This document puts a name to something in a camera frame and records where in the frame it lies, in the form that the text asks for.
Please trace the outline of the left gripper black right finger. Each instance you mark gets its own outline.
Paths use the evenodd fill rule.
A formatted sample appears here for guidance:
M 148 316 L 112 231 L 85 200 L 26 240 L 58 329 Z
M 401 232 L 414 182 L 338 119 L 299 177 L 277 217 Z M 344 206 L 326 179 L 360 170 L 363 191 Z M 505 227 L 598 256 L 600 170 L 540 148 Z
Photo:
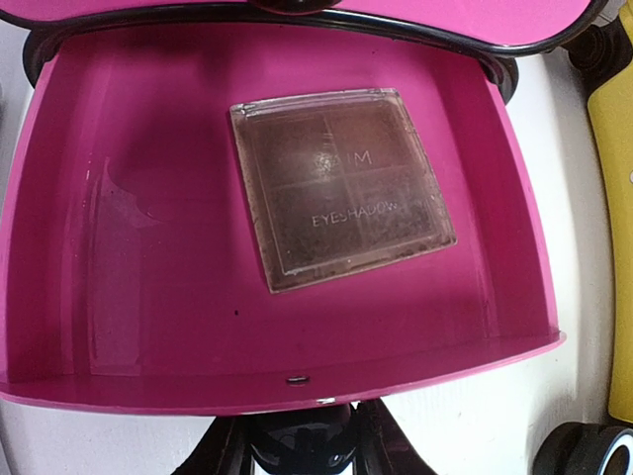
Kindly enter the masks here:
M 359 474 L 424 474 L 425 462 L 381 399 L 358 405 Z

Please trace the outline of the square clear eyeshadow palette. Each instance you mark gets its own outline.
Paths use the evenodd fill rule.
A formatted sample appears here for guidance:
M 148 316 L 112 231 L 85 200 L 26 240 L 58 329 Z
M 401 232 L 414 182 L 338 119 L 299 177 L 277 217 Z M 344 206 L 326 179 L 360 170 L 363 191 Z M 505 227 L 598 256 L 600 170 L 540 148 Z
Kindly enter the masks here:
M 266 99 L 234 105 L 229 116 L 271 293 L 456 243 L 396 89 Z

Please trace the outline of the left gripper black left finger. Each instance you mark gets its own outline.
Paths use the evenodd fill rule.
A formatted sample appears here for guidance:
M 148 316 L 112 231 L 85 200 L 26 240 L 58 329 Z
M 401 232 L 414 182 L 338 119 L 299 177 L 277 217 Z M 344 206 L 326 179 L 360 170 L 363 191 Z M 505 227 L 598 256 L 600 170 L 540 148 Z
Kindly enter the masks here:
M 248 475 L 251 450 L 243 417 L 216 417 L 173 475 Z

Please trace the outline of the yellow Pikachu hard-shell suitcase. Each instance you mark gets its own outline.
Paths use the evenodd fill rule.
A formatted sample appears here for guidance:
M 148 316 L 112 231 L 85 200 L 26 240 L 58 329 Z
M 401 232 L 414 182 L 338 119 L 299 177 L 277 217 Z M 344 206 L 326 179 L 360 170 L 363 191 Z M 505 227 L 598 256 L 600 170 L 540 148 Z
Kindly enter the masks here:
M 616 425 L 568 422 L 540 445 L 535 474 L 632 471 L 632 4 L 565 46 L 588 95 L 605 186 L 614 265 L 615 317 L 608 412 Z

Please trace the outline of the black pink drawer organizer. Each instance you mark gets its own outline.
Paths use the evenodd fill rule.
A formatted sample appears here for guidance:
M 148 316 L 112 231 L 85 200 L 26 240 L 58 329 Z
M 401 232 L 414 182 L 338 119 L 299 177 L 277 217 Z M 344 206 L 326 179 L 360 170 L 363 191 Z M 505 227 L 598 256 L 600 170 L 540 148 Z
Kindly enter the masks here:
M 34 96 L 1 225 L 1 394 L 340 421 L 562 339 L 506 114 L 599 1 L 5 1 Z M 454 245 L 271 293 L 229 110 L 393 88 Z

